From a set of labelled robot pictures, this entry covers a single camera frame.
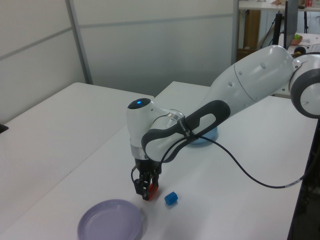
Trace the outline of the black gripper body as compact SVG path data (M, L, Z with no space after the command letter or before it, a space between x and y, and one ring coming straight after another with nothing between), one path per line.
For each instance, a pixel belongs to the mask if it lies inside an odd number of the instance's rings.
M161 164L160 162L154 161L152 159L137 159L135 158L135 164L137 165L137 170L139 172L139 176L142 176L146 173L160 174L161 173Z

